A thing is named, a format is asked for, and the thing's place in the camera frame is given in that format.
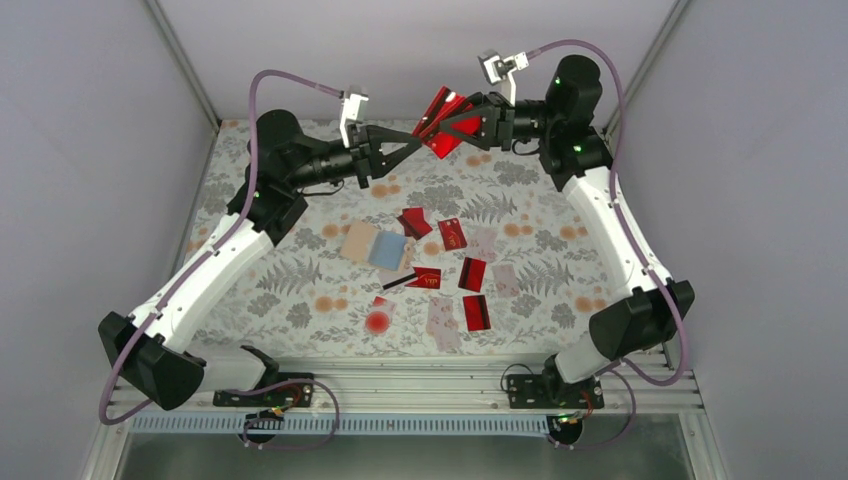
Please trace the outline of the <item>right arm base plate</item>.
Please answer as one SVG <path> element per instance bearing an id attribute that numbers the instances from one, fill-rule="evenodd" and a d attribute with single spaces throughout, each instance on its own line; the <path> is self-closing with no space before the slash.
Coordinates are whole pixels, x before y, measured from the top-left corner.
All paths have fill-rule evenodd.
<path id="1" fill-rule="evenodd" d="M 512 409 L 603 409 L 600 380 L 587 378 L 574 384 L 546 380 L 541 374 L 509 374 L 505 387 Z"/>

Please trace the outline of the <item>red magnetic stripe card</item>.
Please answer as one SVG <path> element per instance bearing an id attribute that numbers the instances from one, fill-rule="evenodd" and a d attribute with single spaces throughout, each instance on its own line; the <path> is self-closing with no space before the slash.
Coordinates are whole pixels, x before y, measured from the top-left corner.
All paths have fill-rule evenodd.
<path id="1" fill-rule="evenodd" d="M 466 257 L 460 271 L 458 287 L 479 293 L 482 289 L 486 266 L 487 262 L 484 260 Z"/>

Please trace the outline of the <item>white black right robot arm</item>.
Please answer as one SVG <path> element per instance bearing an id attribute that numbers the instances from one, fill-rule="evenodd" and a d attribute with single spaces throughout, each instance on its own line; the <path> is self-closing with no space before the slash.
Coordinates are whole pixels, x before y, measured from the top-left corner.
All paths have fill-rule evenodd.
<path id="1" fill-rule="evenodd" d="M 514 75 L 528 66 L 526 54 L 489 51 L 478 61 L 494 91 L 472 95 L 468 109 L 439 122 L 439 132 L 481 150 L 537 140 L 544 172 L 594 236 L 612 288 L 610 305 L 590 317 L 586 333 L 545 362 L 543 397 L 565 407 L 578 397 L 580 382 L 634 351 L 682 338 L 694 290 L 674 280 L 651 250 L 620 188 L 615 158 L 592 126 L 603 94 L 595 61 L 562 58 L 541 100 L 516 97 Z"/>

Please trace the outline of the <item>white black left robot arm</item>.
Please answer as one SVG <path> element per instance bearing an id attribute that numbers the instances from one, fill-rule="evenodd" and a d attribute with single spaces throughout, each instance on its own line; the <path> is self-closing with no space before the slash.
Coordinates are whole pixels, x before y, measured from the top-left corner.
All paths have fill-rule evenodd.
<path id="1" fill-rule="evenodd" d="M 277 364 L 253 347 L 193 355 L 188 346 L 208 313 L 253 263 L 271 252 L 307 208 L 305 188 L 340 186 L 354 178 L 365 188 L 421 146 L 418 137 L 378 125 L 347 124 L 340 139 L 307 136 L 286 110 L 271 110 L 250 126 L 246 182 L 206 243 L 159 291 L 130 314 L 109 313 L 98 334 L 112 366 L 99 400 L 107 410 L 123 379 L 154 403 L 172 410 L 194 394 L 227 391 L 255 405 L 278 391 Z"/>

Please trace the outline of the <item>beige leather card holder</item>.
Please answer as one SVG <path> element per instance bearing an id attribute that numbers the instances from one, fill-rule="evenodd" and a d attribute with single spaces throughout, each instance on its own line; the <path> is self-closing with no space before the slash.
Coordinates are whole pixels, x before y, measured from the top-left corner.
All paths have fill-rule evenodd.
<path id="1" fill-rule="evenodd" d="M 408 267 L 413 246 L 414 239 L 411 237 L 355 221 L 350 225 L 339 254 L 355 263 L 400 271 Z"/>

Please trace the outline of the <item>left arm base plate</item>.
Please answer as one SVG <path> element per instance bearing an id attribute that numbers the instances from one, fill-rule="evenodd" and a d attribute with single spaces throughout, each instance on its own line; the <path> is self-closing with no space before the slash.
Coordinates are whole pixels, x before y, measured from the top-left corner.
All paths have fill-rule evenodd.
<path id="1" fill-rule="evenodd" d="M 243 394 L 234 391 L 216 391 L 212 404 L 215 407 L 250 407 L 260 409 L 309 407 L 312 401 L 312 381 L 315 376 L 307 372 L 277 372 L 275 376 L 253 387 L 260 393 Z"/>

